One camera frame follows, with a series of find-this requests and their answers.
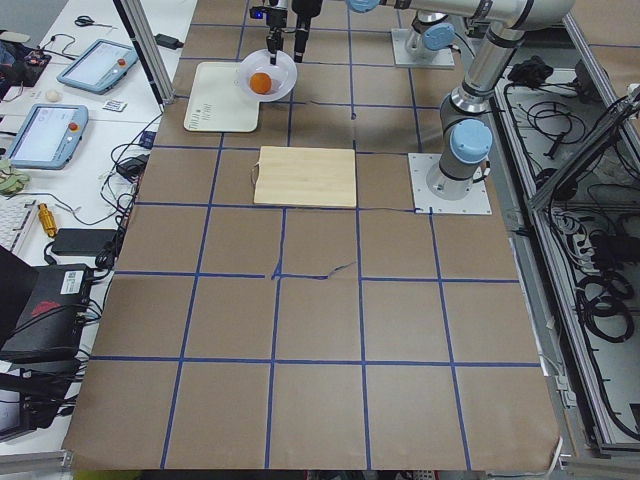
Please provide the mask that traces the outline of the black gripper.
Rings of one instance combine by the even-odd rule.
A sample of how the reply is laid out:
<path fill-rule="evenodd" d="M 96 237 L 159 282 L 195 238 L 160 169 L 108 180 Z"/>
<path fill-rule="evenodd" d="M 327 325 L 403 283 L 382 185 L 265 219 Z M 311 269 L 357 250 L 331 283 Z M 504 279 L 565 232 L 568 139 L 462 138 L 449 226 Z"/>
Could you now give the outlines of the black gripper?
<path fill-rule="evenodd" d="M 320 0 L 293 0 L 292 10 L 296 14 L 294 62 L 301 63 L 311 30 L 311 21 L 320 14 Z"/>
<path fill-rule="evenodd" d="M 270 65 L 277 64 L 278 51 L 283 49 L 283 32 L 287 25 L 288 11 L 285 9 L 269 9 L 265 13 L 269 34 L 266 37 Z"/>

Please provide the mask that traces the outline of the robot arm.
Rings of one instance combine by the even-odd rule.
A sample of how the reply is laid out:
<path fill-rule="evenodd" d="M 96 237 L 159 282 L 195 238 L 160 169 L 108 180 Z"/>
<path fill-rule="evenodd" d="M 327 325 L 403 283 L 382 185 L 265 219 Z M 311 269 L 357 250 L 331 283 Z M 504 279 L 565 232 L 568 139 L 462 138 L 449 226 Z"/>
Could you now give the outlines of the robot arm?
<path fill-rule="evenodd" d="M 272 65 L 278 63 L 279 53 L 283 50 L 283 35 L 290 12 L 296 16 L 293 61 L 303 61 L 312 20 L 320 15 L 322 6 L 322 0 L 263 1 L 250 8 L 249 16 L 263 19 L 269 29 L 266 36 L 267 58 Z M 455 27 L 446 14 L 418 9 L 408 28 L 391 31 L 395 64 L 408 68 L 451 68 L 454 61 L 448 49 L 456 35 Z"/>
<path fill-rule="evenodd" d="M 348 1 L 349 10 L 368 13 L 380 6 L 396 10 L 414 10 L 422 13 L 442 13 L 487 20 L 486 31 L 479 50 L 461 84 L 445 97 L 440 108 L 443 127 L 444 150 L 439 162 L 443 174 L 462 182 L 473 176 L 476 161 L 467 162 L 454 151 L 452 142 L 461 126 L 470 126 L 471 132 L 463 133 L 464 141 L 472 134 L 491 130 L 481 121 L 489 110 L 493 90 L 504 73 L 516 50 L 522 45 L 529 31 L 547 28 L 560 22 L 573 8 L 572 1 Z"/>

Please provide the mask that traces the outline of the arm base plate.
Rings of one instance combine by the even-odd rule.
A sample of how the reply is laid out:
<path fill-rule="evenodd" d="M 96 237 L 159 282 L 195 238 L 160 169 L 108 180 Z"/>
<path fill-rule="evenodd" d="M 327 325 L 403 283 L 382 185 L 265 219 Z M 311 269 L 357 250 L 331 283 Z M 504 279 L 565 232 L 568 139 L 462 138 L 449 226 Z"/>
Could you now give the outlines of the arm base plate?
<path fill-rule="evenodd" d="M 452 180 L 441 172 L 440 157 L 434 153 L 408 154 L 414 211 L 419 214 L 491 215 L 482 167 L 478 165 L 470 179 Z"/>
<path fill-rule="evenodd" d="M 413 29 L 391 30 L 395 65 L 405 68 L 453 69 L 455 61 L 451 49 L 427 49 Z"/>

